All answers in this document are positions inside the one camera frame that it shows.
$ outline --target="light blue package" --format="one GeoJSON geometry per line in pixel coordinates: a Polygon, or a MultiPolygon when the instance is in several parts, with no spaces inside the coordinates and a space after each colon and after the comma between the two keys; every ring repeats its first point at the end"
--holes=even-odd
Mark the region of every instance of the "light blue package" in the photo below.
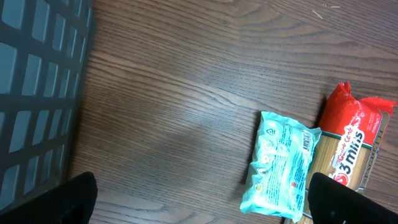
{"type": "Polygon", "coordinates": [[[305,180],[321,129],[292,118],[261,112],[241,211],[301,219],[305,180]]]}

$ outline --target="plastic bag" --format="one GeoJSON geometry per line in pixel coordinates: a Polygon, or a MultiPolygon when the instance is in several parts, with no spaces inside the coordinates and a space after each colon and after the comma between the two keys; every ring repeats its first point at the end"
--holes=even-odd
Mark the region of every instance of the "plastic bag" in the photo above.
{"type": "Polygon", "coordinates": [[[241,211],[302,217],[305,180],[321,129],[309,129],[292,118],[261,112],[253,159],[241,211]]]}
{"type": "MultiPolygon", "coordinates": [[[[339,83],[329,96],[320,120],[323,132],[308,173],[307,188],[312,175],[321,172],[363,193],[396,104],[375,96],[356,100],[351,95],[350,84],[339,83]]],[[[304,215],[298,224],[313,223],[307,194],[304,215]]]]}

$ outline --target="plastic packet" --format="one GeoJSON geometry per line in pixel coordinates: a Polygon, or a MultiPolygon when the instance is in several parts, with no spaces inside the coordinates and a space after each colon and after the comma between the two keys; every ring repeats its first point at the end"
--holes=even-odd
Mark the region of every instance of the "plastic packet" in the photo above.
{"type": "Polygon", "coordinates": [[[305,180],[321,129],[309,129],[292,118],[261,112],[247,190],[241,211],[302,217],[305,180]]]}
{"type": "MultiPolygon", "coordinates": [[[[356,100],[348,82],[339,83],[329,96],[319,127],[322,137],[307,177],[321,172],[335,181],[363,193],[379,145],[397,103],[378,97],[356,100]]],[[[313,223],[306,192],[304,217],[299,224],[313,223]]]]}

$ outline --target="brand logo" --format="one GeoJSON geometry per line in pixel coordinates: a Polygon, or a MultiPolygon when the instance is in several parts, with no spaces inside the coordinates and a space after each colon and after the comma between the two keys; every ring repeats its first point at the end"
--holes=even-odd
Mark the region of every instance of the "brand logo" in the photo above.
{"type": "Polygon", "coordinates": [[[332,166],[336,169],[333,179],[347,186],[352,175],[365,134],[356,126],[344,127],[344,135],[338,143],[332,166]]]}
{"type": "Polygon", "coordinates": [[[256,183],[256,184],[254,184],[254,190],[255,190],[256,192],[261,193],[263,189],[264,189],[264,188],[263,188],[263,186],[262,186],[262,183],[258,182],[258,183],[256,183]]]}
{"type": "Polygon", "coordinates": [[[260,175],[260,177],[266,177],[268,171],[266,171],[265,168],[260,168],[257,170],[257,173],[260,175]]]}
{"type": "Polygon", "coordinates": [[[344,173],[338,173],[338,174],[333,175],[333,180],[343,184],[344,186],[347,186],[349,178],[344,173]]]}

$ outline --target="black object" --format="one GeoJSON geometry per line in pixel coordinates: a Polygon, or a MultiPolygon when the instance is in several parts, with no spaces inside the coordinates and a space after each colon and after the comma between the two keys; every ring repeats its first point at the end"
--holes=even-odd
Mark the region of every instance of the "black object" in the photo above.
{"type": "Polygon", "coordinates": [[[2,224],[87,224],[97,198],[93,173],[85,172],[0,216],[2,224]]]}
{"type": "Polygon", "coordinates": [[[313,175],[308,202],[314,224],[398,223],[398,215],[324,174],[313,175]]]}
{"type": "Polygon", "coordinates": [[[92,0],[0,0],[0,215],[66,179],[95,27],[92,0]]]}

